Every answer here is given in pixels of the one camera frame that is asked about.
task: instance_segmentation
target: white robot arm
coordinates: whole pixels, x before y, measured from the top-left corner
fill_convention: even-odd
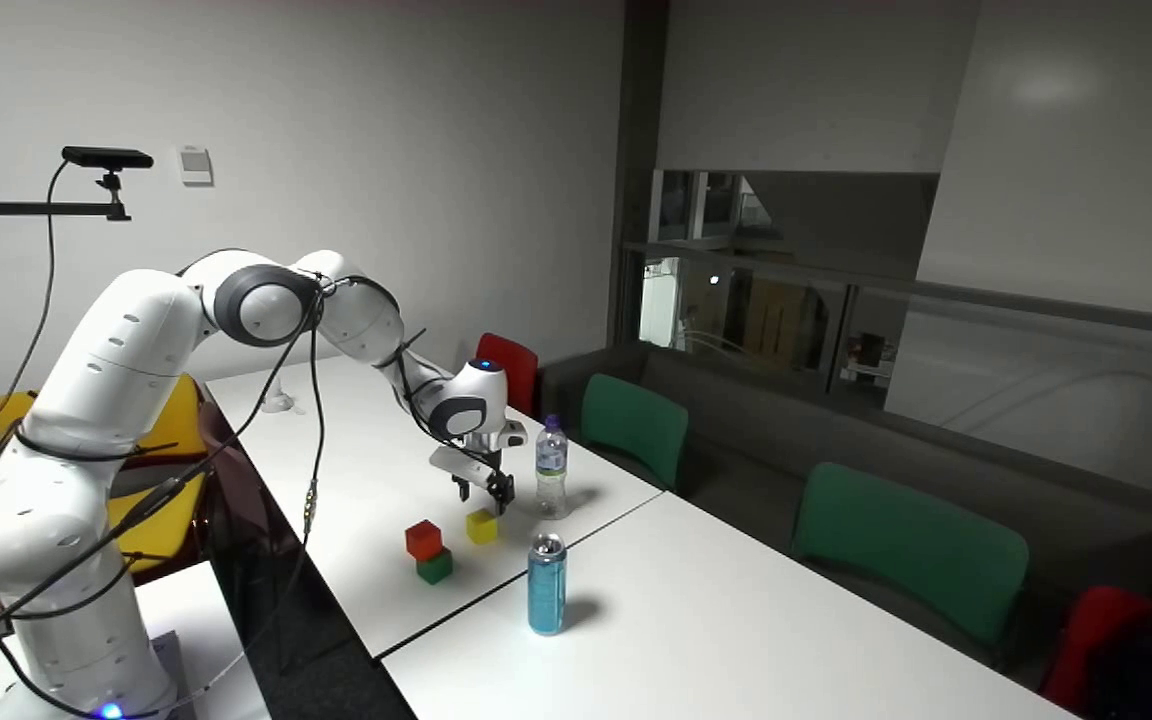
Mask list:
[[[510,423],[498,367],[467,363],[449,378],[426,363],[407,352],[397,301],[336,254],[314,254],[298,263],[215,254],[182,275],[118,275],[72,334],[31,412],[0,453],[6,606],[38,591],[56,568],[102,543],[113,477],[162,416],[184,360],[213,334],[255,348],[319,334],[343,356],[388,378],[413,420],[456,458],[441,463],[459,470],[459,493],[476,481],[499,510],[513,500],[513,481],[499,473]],[[130,577],[110,590],[113,577],[122,577],[122,556],[106,543],[20,608],[16,633],[30,678],[70,708],[163,714],[175,704],[175,689],[150,644]],[[0,715],[66,714],[12,689]]]

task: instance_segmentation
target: white wall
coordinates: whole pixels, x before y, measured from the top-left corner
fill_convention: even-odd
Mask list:
[[[41,385],[122,268],[210,247],[332,245],[384,279],[421,352],[481,330],[563,356],[606,344],[620,5],[563,0],[0,0],[0,196],[38,201],[59,143],[142,143],[132,223],[59,222]],[[215,187],[182,187],[204,143]],[[66,196],[102,201],[93,172]],[[0,389],[41,313],[44,223],[0,222]],[[197,371],[255,363],[215,342]]]
[[[673,0],[664,168],[939,172],[976,0]]]
[[[1152,5],[984,0],[921,279],[1152,313]],[[1152,338],[913,313],[889,412],[1152,490]]]

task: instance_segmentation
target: green chair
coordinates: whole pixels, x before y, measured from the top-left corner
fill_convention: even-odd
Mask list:
[[[1027,572],[1019,534],[845,463],[810,473],[792,556],[879,580],[992,651]]]
[[[679,490],[679,462],[690,439],[690,407],[627,385],[620,378],[592,371],[580,400],[580,430],[592,453],[627,458],[657,490]]]

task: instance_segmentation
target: yellow object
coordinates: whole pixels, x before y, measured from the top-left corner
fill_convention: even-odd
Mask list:
[[[492,517],[492,513],[467,513],[465,517],[465,538],[474,541],[474,543],[498,543],[499,541],[499,522]]]
[[[31,394],[12,394],[0,400],[0,446],[12,436],[20,416],[31,407]],[[163,481],[194,462],[204,462],[210,446],[199,434],[199,389],[194,378],[182,378],[163,412],[155,423],[142,436],[135,458],[126,470],[135,470],[145,477],[150,470],[163,463]],[[130,528],[118,550],[132,556],[132,577],[145,577],[162,568],[163,560],[175,560],[175,552],[189,541],[194,517],[199,510],[210,473],[194,473],[194,481],[145,526]],[[153,490],[142,486],[142,493],[113,496],[106,506],[110,526],[122,526]]]

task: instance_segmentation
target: small block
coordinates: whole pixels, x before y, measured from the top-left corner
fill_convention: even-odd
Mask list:
[[[417,577],[421,577],[426,585],[449,580],[449,577],[452,577],[452,552],[443,550],[443,552],[435,552],[432,560],[421,560],[421,566],[417,566]]]
[[[467,538],[474,543],[498,543],[498,541],[499,541],[499,522],[498,522],[490,510],[467,513],[467,517],[465,517],[465,538]]]
[[[407,552],[413,552],[417,560],[441,556],[441,552],[443,552],[443,534],[441,534],[432,522],[413,526],[413,528],[407,528]]]

